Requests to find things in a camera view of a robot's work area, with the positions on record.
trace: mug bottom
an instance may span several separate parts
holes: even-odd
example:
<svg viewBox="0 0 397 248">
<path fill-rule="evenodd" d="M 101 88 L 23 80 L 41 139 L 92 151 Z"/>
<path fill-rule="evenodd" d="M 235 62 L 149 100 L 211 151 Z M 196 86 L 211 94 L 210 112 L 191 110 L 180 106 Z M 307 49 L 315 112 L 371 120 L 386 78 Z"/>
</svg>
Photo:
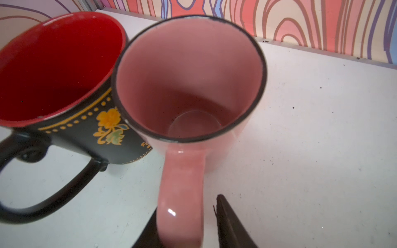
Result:
<svg viewBox="0 0 397 248">
<path fill-rule="evenodd" d="M 179 115 L 168 129 L 168 136 L 189 138 L 207 135 L 222 128 L 219 121 L 211 114 L 192 110 Z"/>
</svg>

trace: colorful patterned wallpaper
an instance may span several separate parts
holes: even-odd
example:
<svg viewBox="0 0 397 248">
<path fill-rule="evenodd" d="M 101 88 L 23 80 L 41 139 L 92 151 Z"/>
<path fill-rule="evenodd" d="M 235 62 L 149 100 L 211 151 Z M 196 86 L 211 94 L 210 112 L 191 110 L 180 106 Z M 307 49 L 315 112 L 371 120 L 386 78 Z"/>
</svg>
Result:
<svg viewBox="0 0 397 248">
<path fill-rule="evenodd" d="M 205 14 L 257 37 L 397 64 L 397 0 L 100 0 L 161 18 Z M 50 17 L 81 11 L 78 0 L 0 0 L 0 47 Z"/>
<path fill-rule="evenodd" d="M 0 48 L 41 22 L 79 11 L 78 0 L 0 0 Z"/>
</svg>

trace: yellow flower design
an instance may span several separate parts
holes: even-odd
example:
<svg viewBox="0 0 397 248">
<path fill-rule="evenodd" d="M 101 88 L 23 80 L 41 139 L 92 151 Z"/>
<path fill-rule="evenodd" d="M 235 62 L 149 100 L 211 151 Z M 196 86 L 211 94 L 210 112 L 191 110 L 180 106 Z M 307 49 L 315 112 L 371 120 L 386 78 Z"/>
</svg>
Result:
<svg viewBox="0 0 397 248">
<path fill-rule="evenodd" d="M 115 127 L 121 121 L 120 113 L 115 108 L 100 112 L 96 119 L 99 121 L 98 126 L 106 129 Z"/>
<path fill-rule="evenodd" d="M 119 124 L 121 121 L 120 113 L 117 108 L 111 108 L 107 112 L 102 111 L 98 114 L 96 119 L 98 122 L 98 132 L 94 133 L 94 137 L 98 138 L 98 144 L 114 144 L 114 145 L 121 145 L 123 138 L 124 130 L 128 130 L 129 127 L 126 124 Z"/>
</svg>

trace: mug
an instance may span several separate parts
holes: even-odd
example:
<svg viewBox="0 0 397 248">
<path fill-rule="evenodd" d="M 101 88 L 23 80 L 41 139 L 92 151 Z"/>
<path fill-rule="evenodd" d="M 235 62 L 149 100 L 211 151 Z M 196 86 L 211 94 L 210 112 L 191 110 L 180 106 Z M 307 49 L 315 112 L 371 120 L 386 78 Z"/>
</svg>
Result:
<svg viewBox="0 0 397 248">
<path fill-rule="evenodd" d="M 168 248 L 203 239 L 203 178 L 259 103 L 267 68 L 242 28 L 209 16 L 168 19 L 126 46 L 112 75 L 125 122 L 165 155 L 157 229 Z"/>
<path fill-rule="evenodd" d="M 13 158 L 34 163 L 50 145 L 91 156 L 65 187 L 25 209 L 0 203 L 0 221 L 28 223 L 70 201 L 109 163 L 124 164 L 152 148 L 120 118 L 110 75 L 127 36 L 114 18 L 94 12 L 59 16 L 34 26 L 0 51 L 0 171 Z"/>
</svg>

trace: black mug handle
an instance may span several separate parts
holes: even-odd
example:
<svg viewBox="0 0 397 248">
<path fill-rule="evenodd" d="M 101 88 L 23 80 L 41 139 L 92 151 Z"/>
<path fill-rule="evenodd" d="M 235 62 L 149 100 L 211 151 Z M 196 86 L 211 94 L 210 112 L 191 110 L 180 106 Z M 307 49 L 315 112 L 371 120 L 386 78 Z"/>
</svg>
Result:
<svg viewBox="0 0 397 248">
<path fill-rule="evenodd" d="M 0 143 L 0 173 L 14 158 L 35 163 L 47 153 L 51 141 L 46 137 L 28 132 L 14 131 Z M 65 187 L 46 200 L 22 209 L 8 208 L 0 202 L 0 222 L 23 224 L 42 219 L 63 207 L 75 197 L 100 171 L 106 170 L 108 162 L 102 158 L 92 158 L 88 165 Z"/>
</svg>

